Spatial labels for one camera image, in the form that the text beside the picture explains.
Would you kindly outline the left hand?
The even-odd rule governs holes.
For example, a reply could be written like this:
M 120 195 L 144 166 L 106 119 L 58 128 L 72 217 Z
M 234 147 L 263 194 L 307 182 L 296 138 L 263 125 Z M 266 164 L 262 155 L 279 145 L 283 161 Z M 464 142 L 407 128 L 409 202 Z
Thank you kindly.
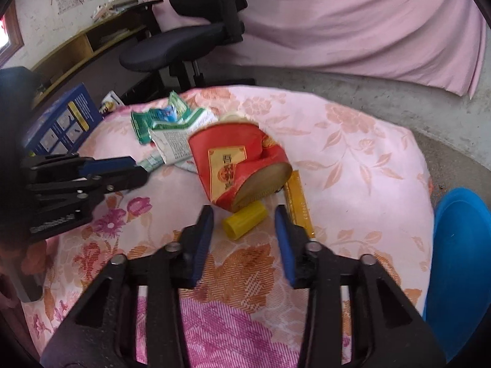
M 47 250 L 45 240 L 16 250 L 1 250 L 1 274 L 7 277 L 21 302 L 38 301 L 42 297 Z

